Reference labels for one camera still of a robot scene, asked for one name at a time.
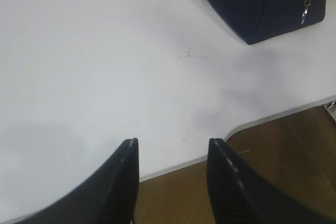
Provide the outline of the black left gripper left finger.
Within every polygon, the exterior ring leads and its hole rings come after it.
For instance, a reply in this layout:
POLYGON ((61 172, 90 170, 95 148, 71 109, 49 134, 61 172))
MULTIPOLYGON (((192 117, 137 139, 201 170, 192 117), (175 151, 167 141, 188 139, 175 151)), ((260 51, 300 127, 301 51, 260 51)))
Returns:
POLYGON ((125 140, 83 183, 22 223, 134 223, 139 147, 125 140))

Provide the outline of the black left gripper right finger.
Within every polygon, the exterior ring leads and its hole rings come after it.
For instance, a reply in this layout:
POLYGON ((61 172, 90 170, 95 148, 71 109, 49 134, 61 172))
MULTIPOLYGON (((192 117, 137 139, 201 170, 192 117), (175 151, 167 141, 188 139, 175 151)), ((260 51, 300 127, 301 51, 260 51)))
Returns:
POLYGON ((216 223, 335 223, 284 194, 221 138, 209 141, 206 178, 216 223))

